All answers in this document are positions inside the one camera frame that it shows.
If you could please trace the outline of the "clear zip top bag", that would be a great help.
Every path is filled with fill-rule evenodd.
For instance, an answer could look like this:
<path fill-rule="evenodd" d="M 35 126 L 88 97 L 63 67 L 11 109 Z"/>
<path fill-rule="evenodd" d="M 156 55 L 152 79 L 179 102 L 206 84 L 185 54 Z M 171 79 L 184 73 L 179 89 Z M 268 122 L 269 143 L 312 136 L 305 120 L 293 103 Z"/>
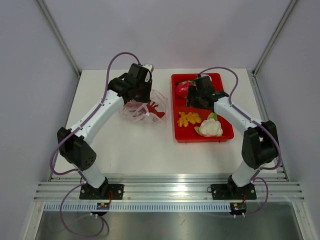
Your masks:
<path fill-rule="evenodd" d="M 119 114 L 130 122 L 157 123 L 167 119 L 167 105 L 168 99 L 159 91 L 152 90 L 148 103 L 131 100 L 119 110 Z"/>

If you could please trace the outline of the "yellow ginger root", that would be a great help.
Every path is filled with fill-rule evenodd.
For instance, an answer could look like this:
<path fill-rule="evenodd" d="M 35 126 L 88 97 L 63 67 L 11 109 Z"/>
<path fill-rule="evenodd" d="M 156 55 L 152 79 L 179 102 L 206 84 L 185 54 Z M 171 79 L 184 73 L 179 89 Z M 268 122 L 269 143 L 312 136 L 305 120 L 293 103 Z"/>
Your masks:
<path fill-rule="evenodd" d="M 177 120 L 178 126 L 181 127 L 188 127 L 189 124 L 195 125 L 200 124 L 202 119 L 200 118 L 199 114 L 196 112 L 179 112 L 179 118 Z"/>

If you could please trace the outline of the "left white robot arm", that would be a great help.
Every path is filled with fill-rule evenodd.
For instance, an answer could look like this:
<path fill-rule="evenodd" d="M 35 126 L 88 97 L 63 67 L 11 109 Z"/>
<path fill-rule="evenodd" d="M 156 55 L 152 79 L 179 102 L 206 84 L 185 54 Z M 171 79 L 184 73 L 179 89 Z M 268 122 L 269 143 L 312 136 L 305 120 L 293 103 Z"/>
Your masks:
<path fill-rule="evenodd" d="M 59 154 L 79 172 L 97 199 L 108 194 L 108 180 L 95 161 L 91 143 L 105 123 L 129 101 L 148 103 L 152 89 L 151 64 L 133 63 L 128 72 L 107 83 L 106 92 L 92 109 L 70 129 L 57 132 Z"/>

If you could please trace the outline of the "red plastic tray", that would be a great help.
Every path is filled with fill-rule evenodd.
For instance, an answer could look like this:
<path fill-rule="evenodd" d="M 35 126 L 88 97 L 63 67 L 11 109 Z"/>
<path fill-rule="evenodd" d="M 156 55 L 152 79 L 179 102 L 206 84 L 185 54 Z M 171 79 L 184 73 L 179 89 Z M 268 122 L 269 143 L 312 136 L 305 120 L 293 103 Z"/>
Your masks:
<path fill-rule="evenodd" d="M 204 121 L 212 113 L 207 109 L 199 109 L 186 106 L 186 99 L 179 97 L 176 94 L 176 84 L 179 82 L 193 81 L 197 78 L 196 73 L 176 73 L 171 76 L 171 90 L 172 90 L 172 117 L 174 126 L 174 136 L 178 143 L 206 143 L 206 142 L 226 142 L 234 138 L 234 130 L 232 125 L 222 116 L 218 116 L 217 120 L 221 124 L 223 133 L 221 136 L 201 136 L 196 132 L 195 127 L 199 127 L 200 123 L 189 124 L 187 127 L 179 126 L 178 120 L 181 113 L 197 113 Z"/>

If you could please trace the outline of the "white cauliflower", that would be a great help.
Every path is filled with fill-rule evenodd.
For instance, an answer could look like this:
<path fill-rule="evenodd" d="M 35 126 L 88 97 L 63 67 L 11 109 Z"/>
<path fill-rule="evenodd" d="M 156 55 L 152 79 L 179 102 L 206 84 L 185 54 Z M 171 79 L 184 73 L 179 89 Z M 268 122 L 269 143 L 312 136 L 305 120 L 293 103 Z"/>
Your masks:
<path fill-rule="evenodd" d="M 218 121 L 218 115 L 214 112 L 210 113 L 207 119 L 194 129 L 203 137 L 221 137 L 223 135 L 222 125 Z"/>

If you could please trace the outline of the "right small circuit board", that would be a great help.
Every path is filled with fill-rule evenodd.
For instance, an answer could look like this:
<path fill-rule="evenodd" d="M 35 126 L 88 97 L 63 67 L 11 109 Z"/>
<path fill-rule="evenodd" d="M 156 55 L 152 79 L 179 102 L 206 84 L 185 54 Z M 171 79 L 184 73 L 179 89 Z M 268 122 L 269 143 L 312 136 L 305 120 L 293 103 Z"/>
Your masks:
<path fill-rule="evenodd" d="M 245 216 L 247 212 L 247 204 L 245 202 L 230 203 L 230 214 L 236 216 Z"/>

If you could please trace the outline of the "small circuit board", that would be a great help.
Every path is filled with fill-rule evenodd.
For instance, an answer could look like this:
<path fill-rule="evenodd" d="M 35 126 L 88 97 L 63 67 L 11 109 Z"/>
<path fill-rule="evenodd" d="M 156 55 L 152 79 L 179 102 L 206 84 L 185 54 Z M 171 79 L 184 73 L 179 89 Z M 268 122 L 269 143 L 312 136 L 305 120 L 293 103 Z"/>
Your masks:
<path fill-rule="evenodd" d="M 236 216 L 245 216 L 247 212 L 247 204 L 245 202 L 230 203 L 230 214 Z"/>
<path fill-rule="evenodd" d="M 110 209 L 110 203 L 107 202 L 98 202 L 96 206 L 97 210 L 109 210 Z"/>

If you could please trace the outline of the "left small circuit board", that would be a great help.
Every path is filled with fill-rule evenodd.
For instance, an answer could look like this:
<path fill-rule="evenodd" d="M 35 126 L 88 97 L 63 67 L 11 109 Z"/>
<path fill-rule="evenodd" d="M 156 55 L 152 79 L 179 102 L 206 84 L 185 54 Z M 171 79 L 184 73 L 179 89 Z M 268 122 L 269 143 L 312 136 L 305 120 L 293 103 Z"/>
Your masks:
<path fill-rule="evenodd" d="M 109 210 L 110 209 L 110 203 L 107 202 L 98 202 L 96 206 L 97 210 Z"/>

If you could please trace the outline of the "left aluminium frame post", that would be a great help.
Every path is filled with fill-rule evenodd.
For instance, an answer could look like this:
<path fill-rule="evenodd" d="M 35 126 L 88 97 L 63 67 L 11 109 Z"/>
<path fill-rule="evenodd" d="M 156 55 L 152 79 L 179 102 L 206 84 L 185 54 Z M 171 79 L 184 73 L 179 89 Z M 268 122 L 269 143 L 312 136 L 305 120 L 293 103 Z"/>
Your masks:
<path fill-rule="evenodd" d="M 72 55 L 62 33 L 57 25 L 46 1 L 45 0 L 36 0 L 35 2 L 38 4 L 41 12 L 43 13 L 44 18 L 46 19 L 51 31 L 53 32 L 53 35 L 55 36 L 58 44 L 60 45 L 66 59 L 68 60 L 70 66 L 72 67 L 75 75 L 77 76 L 78 79 L 80 79 L 82 70 L 78 66 L 75 58 L 73 57 L 73 55 Z"/>

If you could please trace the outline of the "aluminium frame post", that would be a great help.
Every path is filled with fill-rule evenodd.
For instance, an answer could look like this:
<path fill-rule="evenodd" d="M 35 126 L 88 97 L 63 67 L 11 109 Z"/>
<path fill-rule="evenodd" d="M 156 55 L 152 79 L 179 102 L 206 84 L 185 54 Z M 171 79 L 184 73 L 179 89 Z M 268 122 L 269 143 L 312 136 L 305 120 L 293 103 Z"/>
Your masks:
<path fill-rule="evenodd" d="M 262 54 L 260 55 L 255 67 L 252 70 L 252 75 L 256 77 L 261 70 L 264 62 L 266 61 L 268 55 L 270 54 L 273 46 L 276 44 L 278 38 L 280 37 L 284 27 L 286 26 L 287 21 L 289 20 L 292 12 L 297 6 L 299 0 L 290 0 L 286 6 L 281 18 L 279 19 L 270 39 L 268 40 Z"/>
<path fill-rule="evenodd" d="M 36 0 L 35 2 L 38 4 L 41 12 L 43 13 L 44 18 L 46 19 L 51 31 L 53 32 L 53 35 L 55 36 L 58 44 L 60 45 L 66 59 L 68 60 L 70 66 L 72 67 L 75 75 L 77 76 L 78 79 L 80 79 L 82 70 L 78 66 L 75 58 L 73 57 L 73 55 L 72 55 L 62 33 L 57 25 L 46 1 L 45 0 Z"/>

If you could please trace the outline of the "aluminium mounting rail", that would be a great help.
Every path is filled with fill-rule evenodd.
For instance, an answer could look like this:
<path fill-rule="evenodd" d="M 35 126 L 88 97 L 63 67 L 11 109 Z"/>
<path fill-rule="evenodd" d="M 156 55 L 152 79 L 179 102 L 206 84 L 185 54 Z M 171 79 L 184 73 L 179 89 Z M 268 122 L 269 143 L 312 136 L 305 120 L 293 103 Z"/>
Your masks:
<path fill-rule="evenodd" d="M 255 181 L 258 201 L 262 201 L 266 189 L 269 190 L 270 202 L 304 202 L 300 184 L 290 181 L 283 172 L 262 173 L 266 182 Z M 112 184 L 123 184 L 123 202 L 210 202 L 212 195 L 207 191 L 211 184 L 224 184 L 227 175 L 216 174 L 167 174 L 167 175 L 128 175 L 109 174 L 107 178 Z M 79 198 L 80 178 L 75 174 L 65 177 L 54 176 L 50 181 L 38 184 L 34 194 L 34 201 L 53 202 L 61 200 L 67 192 L 69 199 Z"/>

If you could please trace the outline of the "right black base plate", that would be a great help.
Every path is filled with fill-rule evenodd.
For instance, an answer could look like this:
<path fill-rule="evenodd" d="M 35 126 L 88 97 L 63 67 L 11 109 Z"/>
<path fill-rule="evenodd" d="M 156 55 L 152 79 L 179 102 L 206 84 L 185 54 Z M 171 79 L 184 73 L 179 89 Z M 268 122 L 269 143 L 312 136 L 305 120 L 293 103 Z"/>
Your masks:
<path fill-rule="evenodd" d="M 243 187 L 237 187 L 229 183 L 211 184 L 207 191 L 211 193 L 213 200 L 256 200 L 257 194 L 252 183 Z"/>

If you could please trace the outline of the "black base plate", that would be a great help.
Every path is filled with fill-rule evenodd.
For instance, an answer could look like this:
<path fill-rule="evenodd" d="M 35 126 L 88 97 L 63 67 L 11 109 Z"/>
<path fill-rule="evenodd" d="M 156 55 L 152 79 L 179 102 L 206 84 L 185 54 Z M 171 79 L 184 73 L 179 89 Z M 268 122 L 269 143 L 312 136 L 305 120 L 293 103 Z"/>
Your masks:
<path fill-rule="evenodd" d="M 211 193 L 213 200 L 256 200 L 257 194 L 252 183 L 243 187 L 237 187 L 229 183 L 211 184 L 207 191 Z"/>
<path fill-rule="evenodd" d="M 107 187 L 93 188 L 85 184 L 80 189 L 80 200 L 122 200 L 124 195 L 123 184 L 108 184 Z"/>

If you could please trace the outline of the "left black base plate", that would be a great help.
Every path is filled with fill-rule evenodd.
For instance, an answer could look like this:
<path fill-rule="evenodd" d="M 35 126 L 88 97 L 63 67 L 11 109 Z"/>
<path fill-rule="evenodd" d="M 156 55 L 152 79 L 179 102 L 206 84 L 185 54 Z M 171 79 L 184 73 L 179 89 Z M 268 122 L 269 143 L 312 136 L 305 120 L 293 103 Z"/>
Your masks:
<path fill-rule="evenodd" d="M 85 184 L 80 189 L 80 200 L 122 200 L 124 195 L 123 184 L 108 184 L 107 187 L 93 188 Z"/>

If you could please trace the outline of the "right aluminium frame post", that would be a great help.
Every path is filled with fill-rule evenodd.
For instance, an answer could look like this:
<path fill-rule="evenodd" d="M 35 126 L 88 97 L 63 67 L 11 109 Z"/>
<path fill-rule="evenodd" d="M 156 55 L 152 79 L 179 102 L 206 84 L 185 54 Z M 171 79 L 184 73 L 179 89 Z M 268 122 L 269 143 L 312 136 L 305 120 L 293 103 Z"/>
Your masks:
<path fill-rule="evenodd" d="M 289 20 L 292 12 L 297 6 L 299 0 L 290 0 L 286 6 L 281 18 L 279 19 L 270 39 L 268 40 L 262 54 L 260 55 L 255 67 L 252 70 L 252 75 L 256 77 L 261 70 L 264 62 L 266 61 L 268 55 L 270 54 L 273 46 L 276 44 L 278 38 L 280 37 L 284 27 L 286 26 L 287 21 Z"/>

